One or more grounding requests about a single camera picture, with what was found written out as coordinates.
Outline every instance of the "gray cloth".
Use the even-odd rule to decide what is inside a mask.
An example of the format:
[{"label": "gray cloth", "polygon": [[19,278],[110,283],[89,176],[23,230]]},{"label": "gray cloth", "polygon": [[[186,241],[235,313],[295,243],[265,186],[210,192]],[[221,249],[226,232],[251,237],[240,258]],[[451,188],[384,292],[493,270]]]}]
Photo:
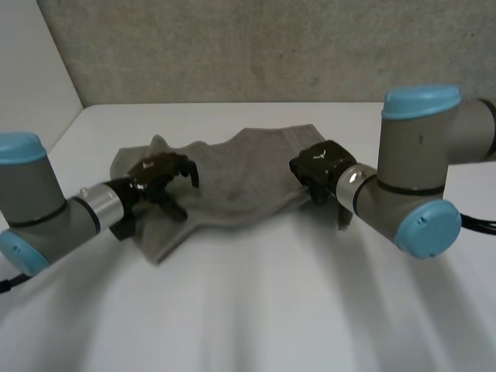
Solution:
[{"label": "gray cloth", "polygon": [[110,176],[122,177],[141,159],[163,151],[184,154],[197,164],[199,189],[181,176],[167,186],[188,211],[186,222],[174,222],[152,205],[135,211],[134,240],[148,260],[158,263],[201,226],[243,226],[306,203],[310,197],[291,173],[289,160],[323,140],[313,125],[243,129],[224,143],[194,142],[179,149],[155,136],[149,146],[119,150]]}]

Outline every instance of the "white wall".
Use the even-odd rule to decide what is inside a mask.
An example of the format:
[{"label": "white wall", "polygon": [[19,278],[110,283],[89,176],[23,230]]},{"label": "white wall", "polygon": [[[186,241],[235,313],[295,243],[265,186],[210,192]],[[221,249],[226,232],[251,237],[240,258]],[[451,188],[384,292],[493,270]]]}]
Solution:
[{"label": "white wall", "polygon": [[49,150],[81,102],[35,0],[0,1],[0,131],[35,132]]}]

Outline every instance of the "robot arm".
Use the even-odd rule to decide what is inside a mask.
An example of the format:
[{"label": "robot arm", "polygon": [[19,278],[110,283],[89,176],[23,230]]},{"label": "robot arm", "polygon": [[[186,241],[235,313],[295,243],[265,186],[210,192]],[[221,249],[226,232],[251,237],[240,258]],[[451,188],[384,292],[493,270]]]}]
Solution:
[{"label": "robot arm", "polygon": [[[443,199],[446,175],[450,164],[496,160],[495,126],[494,105],[461,101],[455,86],[399,88],[385,98],[377,170],[332,141],[290,166],[314,202],[334,196],[400,250],[434,257],[453,244],[462,224],[476,229],[477,220]],[[325,149],[329,158],[319,158]]]},{"label": "robot arm", "polygon": [[134,235],[133,207],[138,203],[159,205],[173,219],[184,221],[186,211],[165,190],[179,174],[191,176],[192,185],[199,186],[194,162],[159,153],[120,179],[83,188],[66,199],[38,137],[2,134],[0,210],[9,229],[0,234],[0,251],[32,277],[104,229],[110,228],[118,239]]}]

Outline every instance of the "table surface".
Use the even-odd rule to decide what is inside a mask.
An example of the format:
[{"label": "table surface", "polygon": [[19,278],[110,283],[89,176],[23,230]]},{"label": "table surface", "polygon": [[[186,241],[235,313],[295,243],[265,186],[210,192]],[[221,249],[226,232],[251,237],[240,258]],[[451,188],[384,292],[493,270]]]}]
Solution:
[{"label": "table surface", "polygon": [[[68,197],[105,180],[120,147],[154,134],[184,146],[312,123],[376,166],[380,112],[347,103],[100,105],[78,116],[50,159]],[[446,198],[494,219],[495,165],[451,167]],[[158,267],[104,232],[0,297],[0,369],[494,370],[494,237],[462,231],[441,257],[420,261],[358,219],[334,231],[331,209],[203,229]],[[0,272],[15,273],[3,258]]]}]

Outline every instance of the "black cable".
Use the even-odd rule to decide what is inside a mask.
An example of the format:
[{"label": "black cable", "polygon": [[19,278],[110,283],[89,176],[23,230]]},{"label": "black cable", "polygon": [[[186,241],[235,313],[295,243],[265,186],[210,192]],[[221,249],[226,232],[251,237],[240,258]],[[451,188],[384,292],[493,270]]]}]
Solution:
[{"label": "black cable", "polygon": [[28,277],[25,274],[20,274],[12,279],[0,281],[0,294],[10,291],[16,285],[22,284],[29,279],[31,279],[31,277]]},{"label": "black cable", "polygon": [[462,227],[488,235],[496,235],[496,221],[488,221],[486,219],[475,219],[469,215],[461,214]]}]

